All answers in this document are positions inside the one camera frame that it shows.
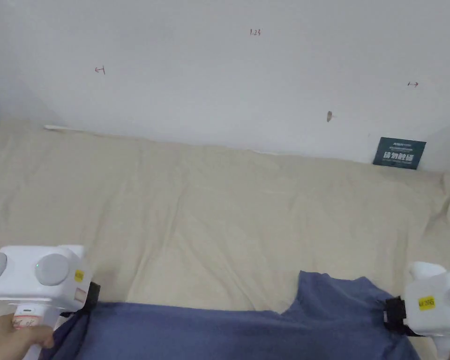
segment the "dark green sign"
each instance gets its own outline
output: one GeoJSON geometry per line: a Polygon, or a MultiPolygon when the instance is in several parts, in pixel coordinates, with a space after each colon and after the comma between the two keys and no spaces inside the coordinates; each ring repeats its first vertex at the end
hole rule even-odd
{"type": "Polygon", "coordinates": [[[383,137],[378,144],[374,165],[417,169],[425,149],[425,141],[383,137]]]}

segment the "yellow label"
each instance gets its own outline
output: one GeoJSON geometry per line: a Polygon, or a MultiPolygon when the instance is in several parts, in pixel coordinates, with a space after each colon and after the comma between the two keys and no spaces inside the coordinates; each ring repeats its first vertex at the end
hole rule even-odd
{"type": "Polygon", "coordinates": [[[83,277],[85,276],[85,273],[81,270],[77,270],[75,272],[75,281],[78,283],[81,283],[83,281],[83,277]]]}
{"type": "Polygon", "coordinates": [[[421,311],[431,310],[435,308],[435,299],[433,296],[427,296],[426,298],[419,299],[419,307],[421,311]]]}

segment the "black clamp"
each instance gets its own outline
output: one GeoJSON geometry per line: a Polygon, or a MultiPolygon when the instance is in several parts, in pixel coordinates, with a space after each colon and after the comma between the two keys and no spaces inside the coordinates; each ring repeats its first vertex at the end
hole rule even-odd
{"type": "Polygon", "coordinates": [[[408,337],[421,337],[404,324],[404,319],[406,319],[405,301],[400,296],[387,299],[383,312],[383,322],[388,331],[408,337]]]}

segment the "blue shirt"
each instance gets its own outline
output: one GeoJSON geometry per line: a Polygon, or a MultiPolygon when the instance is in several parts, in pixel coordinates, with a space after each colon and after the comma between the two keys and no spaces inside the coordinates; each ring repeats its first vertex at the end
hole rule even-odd
{"type": "Polygon", "coordinates": [[[57,348],[43,356],[69,360],[80,350],[81,360],[419,360],[407,337],[383,325],[390,297],[365,277],[301,272],[297,298],[283,314],[99,303],[89,317],[58,328],[57,348]]]}

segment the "mattress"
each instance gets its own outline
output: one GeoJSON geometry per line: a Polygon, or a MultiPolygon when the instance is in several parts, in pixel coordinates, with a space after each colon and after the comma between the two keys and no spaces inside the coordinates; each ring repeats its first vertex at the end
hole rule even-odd
{"type": "Polygon", "coordinates": [[[19,244],[83,244],[103,301],[283,312],[301,270],[399,295],[409,262],[450,268],[450,174],[3,120],[19,244]]]}

